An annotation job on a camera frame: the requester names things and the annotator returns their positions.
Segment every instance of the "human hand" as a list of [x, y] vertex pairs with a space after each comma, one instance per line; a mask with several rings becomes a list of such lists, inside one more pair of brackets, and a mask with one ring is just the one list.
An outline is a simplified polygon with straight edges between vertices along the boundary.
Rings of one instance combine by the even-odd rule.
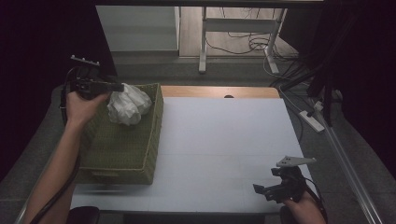
[[109, 93], [100, 94], [92, 100], [86, 100], [72, 91], [66, 96], [67, 123], [83, 127], [96, 113], [96, 109], [109, 96]]
[[317, 203], [306, 191], [298, 203], [295, 203], [292, 199], [286, 199], [282, 203], [290, 209], [294, 218], [300, 224], [326, 223], [323, 215], [319, 211]]

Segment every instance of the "wall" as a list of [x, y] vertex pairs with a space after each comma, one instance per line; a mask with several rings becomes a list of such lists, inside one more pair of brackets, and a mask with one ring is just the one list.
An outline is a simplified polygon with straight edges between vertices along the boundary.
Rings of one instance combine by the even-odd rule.
[[178, 7], [96, 7], [111, 51], [178, 50]]

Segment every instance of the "dark background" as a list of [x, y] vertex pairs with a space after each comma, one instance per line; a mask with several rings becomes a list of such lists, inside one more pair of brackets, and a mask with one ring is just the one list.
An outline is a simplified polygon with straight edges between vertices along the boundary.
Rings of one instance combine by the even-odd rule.
[[[392, 5], [368, 1], [331, 68], [334, 87], [343, 93], [346, 118], [396, 176], [394, 11]], [[331, 43], [324, 40], [346, 17], [334, 8], [317, 14], [318, 31], [309, 37], [313, 44], [307, 54], [324, 50], [313, 65]], [[341, 22], [334, 23], [334, 17]], [[107, 74], [116, 71], [94, 6], [2, 1], [0, 32], [3, 179], [44, 118], [51, 91], [63, 84], [72, 54], [99, 61]]]

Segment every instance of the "power strip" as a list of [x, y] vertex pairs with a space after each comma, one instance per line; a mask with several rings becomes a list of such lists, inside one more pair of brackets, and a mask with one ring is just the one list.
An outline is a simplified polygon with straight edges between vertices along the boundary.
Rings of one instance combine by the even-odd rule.
[[305, 119], [305, 121], [315, 130], [317, 133], [321, 133], [324, 130], [324, 127], [313, 117], [307, 116], [308, 112], [302, 111], [300, 112], [300, 116]]

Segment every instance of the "table leg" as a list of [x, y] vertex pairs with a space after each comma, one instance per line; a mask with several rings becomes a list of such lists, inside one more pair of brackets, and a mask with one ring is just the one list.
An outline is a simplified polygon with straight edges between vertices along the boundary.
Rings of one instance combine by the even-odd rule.
[[201, 52], [199, 55], [199, 73], [204, 74], [206, 71], [206, 7], [202, 7], [202, 38]]
[[275, 27], [274, 27], [274, 29], [273, 29], [273, 31], [271, 33], [271, 38], [270, 38], [270, 41], [268, 43], [268, 46], [264, 50], [266, 60], [270, 64], [271, 72], [273, 74], [278, 74], [279, 73], [279, 70], [277, 69], [276, 63], [274, 61], [273, 47], [274, 47], [274, 44], [275, 44], [277, 33], [279, 32], [280, 24], [282, 23], [284, 12], [285, 12], [285, 8], [282, 8], [282, 10], [280, 11], [279, 15], [276, 18]]

